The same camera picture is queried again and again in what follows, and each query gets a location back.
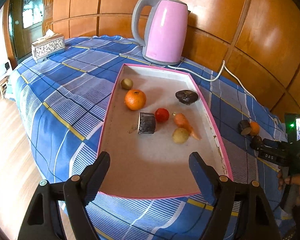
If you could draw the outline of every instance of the tissue box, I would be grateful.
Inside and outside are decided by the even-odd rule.
[[[65,51],[65,37],[56,33],[51,37],[38,39],[31,44],[31,52],[36,63],[44,61],[48,56]]]

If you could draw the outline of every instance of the kettle handle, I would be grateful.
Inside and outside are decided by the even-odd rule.
[[[154,7],[157,5],[157,3],[161,0],[138,0],[132,14],[132,21],[131,21],[131,30],[132,35],[135,38],[135,40],[141,45],[145,46],[146,42],[143,40],[138,32],[138,23],[140,19],[140,14],[144,6],[150,5],[151,7]]]

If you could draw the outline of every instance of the bedsheet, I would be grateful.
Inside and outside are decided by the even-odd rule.
[[[44,179],[67,180],[96,159],[100,133],[111,91],[123,63],[153,65],[142,57],[142,47],[121,36],[78,37],[66,40],[66,51],[36,64],[24,60],[9,79],[6,98],[15,100],[34,160]],[[216,72],[183,58],[180,67],[213,78]],[[257,180],[274,209],[278,167],[258,159],[241,136],[242,119],[260,125],[262,138],[285,140],[284,125],[235,83],[221,76],[207,82],[192,75],[220,130],[234,181]],[[65,203],[60,202],[65,212]],[[97,194],[86,207],[103,239],[198,239],[212,206],[201,194],[159,200],[121,199]],[[239,203],[233,207],[225,239],[232,239]],[[278,208],[274,212],[284,233],[293,224]]]

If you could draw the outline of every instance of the wooden floor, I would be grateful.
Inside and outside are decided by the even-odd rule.
[[[8,239],[18,238],[40,180],[16,103],[0,97],[0,228]],[[68,240],[75,240],[63,211],[62,218]]]

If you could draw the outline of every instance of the carrot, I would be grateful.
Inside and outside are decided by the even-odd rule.
[[[174,114],[173,120],[178,127],[186,129],[193,138],[200,140],[200,137],[195,133],[193,127],[189,124],[189,121],[184,114]]]

